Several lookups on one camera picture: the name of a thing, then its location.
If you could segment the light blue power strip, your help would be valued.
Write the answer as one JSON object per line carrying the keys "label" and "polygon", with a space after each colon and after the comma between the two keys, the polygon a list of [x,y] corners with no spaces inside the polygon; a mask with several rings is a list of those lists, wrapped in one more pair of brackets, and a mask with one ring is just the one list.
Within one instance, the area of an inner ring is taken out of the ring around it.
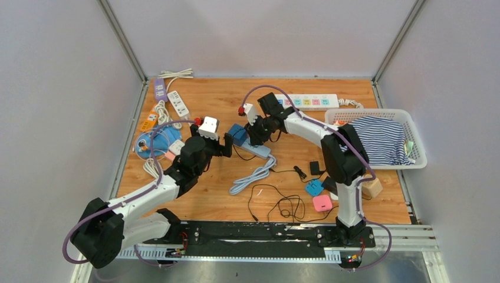
{"label": "light blue power strip", "polygon": [[247,151],[254,156],[260,157],[262,159],[267,159],[271,155],[271,149],[266,146],[253,146],[246,140],[241,146],[239,146],[244,151]]}

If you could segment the dark blue cube adapter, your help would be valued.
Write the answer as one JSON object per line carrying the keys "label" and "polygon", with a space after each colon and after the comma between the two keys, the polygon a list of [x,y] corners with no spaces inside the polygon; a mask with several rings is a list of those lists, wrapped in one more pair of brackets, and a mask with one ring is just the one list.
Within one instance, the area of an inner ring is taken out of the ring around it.
{"label": "dark blue cube adapter", "polygon": [[233,124],[228,133],[233,137],[234,145],[238,147],[241,147],[248,138],[248,134],[244,126],[239,124]]}

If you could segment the white cube adapter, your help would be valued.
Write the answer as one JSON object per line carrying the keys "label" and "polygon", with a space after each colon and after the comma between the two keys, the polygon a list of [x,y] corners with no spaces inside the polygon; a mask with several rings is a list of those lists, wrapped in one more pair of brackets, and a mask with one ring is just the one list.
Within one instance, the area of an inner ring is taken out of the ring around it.
{"label": "white cube adapter", "polygon": [[169,146],[168,151],[173,155],[178,156],[180,155],[181,149],[184,145],[185,143],[182,140],[176,140]]}

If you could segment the black charger with cable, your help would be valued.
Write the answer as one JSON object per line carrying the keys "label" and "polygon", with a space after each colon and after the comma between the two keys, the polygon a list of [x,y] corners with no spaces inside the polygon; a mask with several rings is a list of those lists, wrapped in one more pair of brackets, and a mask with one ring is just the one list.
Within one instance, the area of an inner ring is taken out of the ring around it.
{"label": "black charger with cable", "polygon": [[[251,203],[252,200],[257,197],[257,194],[254,194],[254,189],[255,188],[259,189],[264,189],[265,187],[272,188],[277,192],[277,194],[280,195],[280,199],[278,199],[274,205],[271,206],[270,210],[266,214],[266,220],[264,219],[258,219],[255,214],[252,212],[251,209]],[[251,188],[251,194],[247,203],[247,208],[254,219],[255,222],[270,222],[271,221],[271,216],[274,213],[274,211],[278,211],[279,215],[284,219],[288,220],[289,222],[292,223],[311,223],[311,222],[323,222],[326,221],[332,211],[338,208],[338,205],[335,205],[331,198],[328,195],[318,195],[313,198],[311,198],[311,204],[313,205],[314,199],[318,198],[324,198],[327,200],[326,206],[325,207],[320,207],[318,208],[318,211],[315,215],[319,215],[322,213],[324,216],[322,218],[316,218],[316,219],[306,219],[306,211],[307,211],[307,203],[304,202],[303,198],[300,195],[285,195],[283,194],[276,186],[274,185],[269,185],[269,184],[257,184],[253,185]]]}

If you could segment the white power strip blue USB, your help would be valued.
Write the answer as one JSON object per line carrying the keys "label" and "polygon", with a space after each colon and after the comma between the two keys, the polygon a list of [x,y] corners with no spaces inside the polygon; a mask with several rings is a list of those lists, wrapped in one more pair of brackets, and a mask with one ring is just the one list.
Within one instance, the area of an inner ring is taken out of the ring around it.
{"label": "white power strip blue USB", "polygon": [[276,94],[278,102],[288,108],[296,107],[301,111],[326,111],[341,106],[363,108],[356,100],[338,98],[336,94]]}

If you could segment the black TP-Link charger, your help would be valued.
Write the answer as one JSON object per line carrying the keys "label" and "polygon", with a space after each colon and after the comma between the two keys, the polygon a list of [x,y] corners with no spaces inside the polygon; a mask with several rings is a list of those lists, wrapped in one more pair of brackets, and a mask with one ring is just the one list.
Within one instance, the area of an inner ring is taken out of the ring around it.
{"label": "black TP-Link charger", "polygon": [[310,169],[310,176],[309,177],[298,166],[294,166],[292,169],[287,169],[287,170],[275,170],[275,169],[271,169],[270,171],[273,172],[273,173],[294,172],[294,173],[296,173],[299,176],[300,180],[303,183],[307,183],[307,182],[312,181],[312,180],[320,179],[322,177],[322,175],[325,173],[325,170],[321,170],[320,169],[319,161],[309,162],[309,169]]}

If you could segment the wooden cube adapter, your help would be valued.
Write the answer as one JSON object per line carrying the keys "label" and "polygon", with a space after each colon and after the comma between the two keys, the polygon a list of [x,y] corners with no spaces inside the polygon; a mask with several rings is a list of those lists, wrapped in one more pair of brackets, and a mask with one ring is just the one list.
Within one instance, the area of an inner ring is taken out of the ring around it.
{"label": "wooden cube adapter", "polygon": [[366,181],[361,184],[362,194],[369,198],[376,198],[383,190],[381,181],[375,178],[371,181]]}

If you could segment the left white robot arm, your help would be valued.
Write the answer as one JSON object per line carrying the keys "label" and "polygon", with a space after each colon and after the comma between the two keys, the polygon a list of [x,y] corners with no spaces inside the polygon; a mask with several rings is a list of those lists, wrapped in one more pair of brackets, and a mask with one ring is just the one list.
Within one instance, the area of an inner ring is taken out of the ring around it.
{"label": "left white robot arm", "polygon": [[69,231],[62,246],[66,261],[90,263],[96,269],[111,263],[117,255],[138,243],[161,238],[175,243],[180,238],[180,219],[168,209],[153,208],[175,200],[191,190],[209,167],[213,157],[231,157],[233,137],[224,135],[224,145],[195,124],[172,164],[159,177],[129,193],[104,201],[91,200],[78,223]]}

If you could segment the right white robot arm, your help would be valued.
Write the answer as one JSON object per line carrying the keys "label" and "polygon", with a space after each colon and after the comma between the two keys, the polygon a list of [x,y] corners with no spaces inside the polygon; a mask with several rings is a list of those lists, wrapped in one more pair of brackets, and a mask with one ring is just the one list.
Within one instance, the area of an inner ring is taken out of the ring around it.
{"label": "right white robot arm", "polygon": [[284,107],[274,93],[258,99],[258,105],[263,115],[251,103],[243,103],[238,109],[238,114],[247,118],[245,129],[253,146],[264,144],[271,134],[280,131],[299,136],[322,150],[325,169],[337,187],[337,238],[342,245],[352,246],[366,227],[358,186],[369,168],[368,155],[355,128],[345,124],[335,129],[294,105]]}

